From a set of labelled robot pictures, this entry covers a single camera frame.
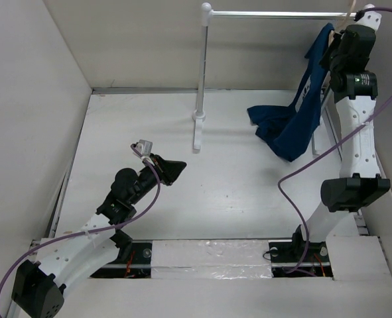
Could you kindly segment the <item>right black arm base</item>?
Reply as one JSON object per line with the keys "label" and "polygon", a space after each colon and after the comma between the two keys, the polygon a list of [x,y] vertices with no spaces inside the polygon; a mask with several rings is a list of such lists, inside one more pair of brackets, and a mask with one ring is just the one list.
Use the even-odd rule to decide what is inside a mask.
{"label": "right black arm base", "polygon": [[263,258],[271,262],[274,278],[301,278],[333,276],[326,242],[306,242],[299,225],[291,239],[270,240]]}

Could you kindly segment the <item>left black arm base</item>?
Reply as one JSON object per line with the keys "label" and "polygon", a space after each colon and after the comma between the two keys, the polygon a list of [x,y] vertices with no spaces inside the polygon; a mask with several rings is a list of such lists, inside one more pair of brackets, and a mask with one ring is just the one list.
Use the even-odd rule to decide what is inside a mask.
{"label": "left black arm base", "polygon": [[90,277],[99,279],[144,279],[151,277],[152,240],[134,240],[119,249],[117,258]]}

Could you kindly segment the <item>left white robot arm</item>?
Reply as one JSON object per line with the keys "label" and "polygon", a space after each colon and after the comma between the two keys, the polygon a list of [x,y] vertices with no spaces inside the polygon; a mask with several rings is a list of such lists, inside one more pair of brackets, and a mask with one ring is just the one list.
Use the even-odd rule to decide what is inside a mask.
{"label": "left white robot arm", "polygon": [[133,240],[123,228],[139,217],[135,204],[152,189],[171,186],[187,166],[156,154],[142,162],[139,172],[116,173],[105,200],[80,231],[61,237],[48,256],[19,265],[11,298],[30,317],[54,317],[77,284],[110,262],[129,259]]}

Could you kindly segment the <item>blue t shirt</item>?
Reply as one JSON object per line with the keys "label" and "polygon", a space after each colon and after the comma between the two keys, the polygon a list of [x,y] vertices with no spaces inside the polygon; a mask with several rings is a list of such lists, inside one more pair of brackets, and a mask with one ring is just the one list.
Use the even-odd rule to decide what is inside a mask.
{"label": "blue t shirt", "polygon": [[287,162],[306,152],[320,123],[321,92],[328,73],[320,61],[332,31],[333,24],[326,24],[305,54],[308,65],[290,105],[256,105],[247,109],[249,120],[257,126],[256,136]]}

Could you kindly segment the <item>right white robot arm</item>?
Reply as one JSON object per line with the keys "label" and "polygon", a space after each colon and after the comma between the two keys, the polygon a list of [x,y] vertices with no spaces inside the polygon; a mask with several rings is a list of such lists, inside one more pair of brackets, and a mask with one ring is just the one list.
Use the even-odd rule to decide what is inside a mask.
{"label": "right white robot arm", "polygon": [[342,165],[338,178],[325,180],[321,202],[298,229],[301,238],[290,243],[290,253],[306,260],[346,216],[371,205],[386,194],[390,180],[379,171],[371,116],[378,96],[377,76],[367,71],[375,44],[375,29],[353,24],[334,39],[320,64],[329,71],[330,88],[340,119]]}

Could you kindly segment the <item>beige wooden hanger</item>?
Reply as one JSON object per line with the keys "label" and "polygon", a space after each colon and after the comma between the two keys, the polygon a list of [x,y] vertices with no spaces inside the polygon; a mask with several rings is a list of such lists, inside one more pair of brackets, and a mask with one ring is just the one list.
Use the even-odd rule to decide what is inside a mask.
{"label": "beige wooden hanger", "polygon": [[357,3],[356,0],[349,0],[348,1],[348,9],[344,15],[344,18],[340,22],[338,22],[336,26],[334,26],[334,29],[331,30],[328,35],[328,45],[329,46],[331,45],[331,43],[334,40],[334,35],[338,34],[340,31],[342,31],[343,28],[350,21],[351,14],[355,11],[356,3]]}

